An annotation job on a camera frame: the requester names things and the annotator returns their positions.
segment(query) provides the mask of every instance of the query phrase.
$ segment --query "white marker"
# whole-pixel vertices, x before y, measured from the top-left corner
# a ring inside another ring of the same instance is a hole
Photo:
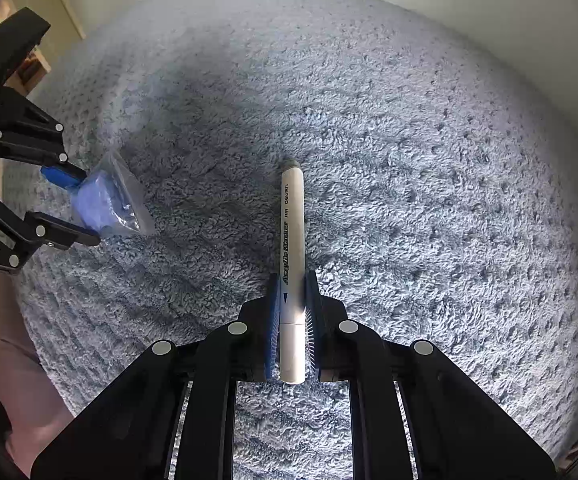
[[[295,160],[283,166],[280,206],[280,380],[304,383],[304,179]]]

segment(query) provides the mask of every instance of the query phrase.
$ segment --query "metal pin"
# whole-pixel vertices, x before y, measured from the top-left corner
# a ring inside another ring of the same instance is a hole
[[[233,335],[240,335],[247,331],[247,326],[242,321],[234,321],[229,325],[227,328],[230,334]]]
[[[429,355],[434,351],[434,346],[429,341],[416,341],[413,349],[417,354]]]
[[[352,334],[354,332],[357,332],[358,323],[352,321],[351,319],[346,319],[338,324],[338,328],[340,329],[341,332],[344,332],[345,334]]]
[[[171,343],[169,341],[157,341],[151,347],[151,351],[156,355],[165,355],[171,352]]]

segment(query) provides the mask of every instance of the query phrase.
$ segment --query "pink pants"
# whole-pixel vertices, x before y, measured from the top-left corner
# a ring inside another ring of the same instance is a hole
[[[73,416],[40,366],[16,303],[11,278],[0,273],[0,401],[11,422],[6,450],[29,476],[38,454]]]

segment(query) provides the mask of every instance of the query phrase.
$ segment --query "blue object in plastic bag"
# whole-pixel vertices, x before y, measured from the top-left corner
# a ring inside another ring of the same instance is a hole
[[[108,152],[70,193],[80,221],[101,237],[155,231],[142,187],[117,152]]]

